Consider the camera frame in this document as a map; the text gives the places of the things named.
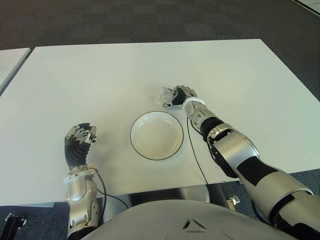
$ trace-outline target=gray carpet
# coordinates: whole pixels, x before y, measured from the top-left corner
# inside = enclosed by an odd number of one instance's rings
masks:
[[[0,50],[253,38],[320,99],[320,17],[291,0],[0,0]],[[319,194],[319,170],[293,176]],[[224,183],[222,189],[228,198],[238,195],[239,212],[253,216],[242,185]],[[63,240],[68,211],[66,203],[0,207],[0,231],[8,212],[25,212],[29,222],[17,239]]]

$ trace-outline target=white bowl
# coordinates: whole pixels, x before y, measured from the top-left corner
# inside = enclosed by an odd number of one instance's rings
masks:
[[[163,160],[180,149],[184,132],[174,116],[162,111],[152,111],[134,122],[130,140],[141,156],[150,160]]]

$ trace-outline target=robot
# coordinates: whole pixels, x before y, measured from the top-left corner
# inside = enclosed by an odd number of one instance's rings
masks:
[[[98,171],[86,164],[96,127],[83,123],[65,137],[65,159],[70,169],[65,180],[70,206],[68,239],[320,239],[320,196],[284,171],[262,162],[254,143],[208,110],[193,89],[181,85],[165,88],[163,99],[164,108],[182,106],[213,161],[227,176],[242,181],[267,224],[222,206],[192,200],[140,204],[103,224],[93,181]]]

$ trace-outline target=table top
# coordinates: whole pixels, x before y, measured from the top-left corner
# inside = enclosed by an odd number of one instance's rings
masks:
[[[30,48],[0,50],[0,95],[29,52]]]
[[[195,156],[209,183],[233,181],[190,128],[194,156],[186,114],[161,108],[162,87],[176,85],[195,89],[267,164],[319,167],[320,104],[259,39],[36,47],[0,97],[0,205],[64,201],[64,137],[85,122],[97,126],[87,162],[109,194],[202,185]],[[168,159],[148,160],[131,145],[132,124],[150,111],[182,125],[182,146]]]

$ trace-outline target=robotic arm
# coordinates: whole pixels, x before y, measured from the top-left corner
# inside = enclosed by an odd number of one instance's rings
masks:
[[[167,100],[164,107],[182,105],[215,163],[227,176],[242,181],[271,225],[298,239],[320,239],[320,196],[262,162],[253,142],[208,110],[193,89],[165,88],[162,96]]]
[[[96,127],[82,123],[70,129],[64,139],[64,154],[69,166],[69,176],[64,180],[68,186],[67,200],[70,206],[69,240],[78,240],[99,226],[97,185],[93,177],[97,171],[88,168],[86,157],[91,143],[95,142]]]

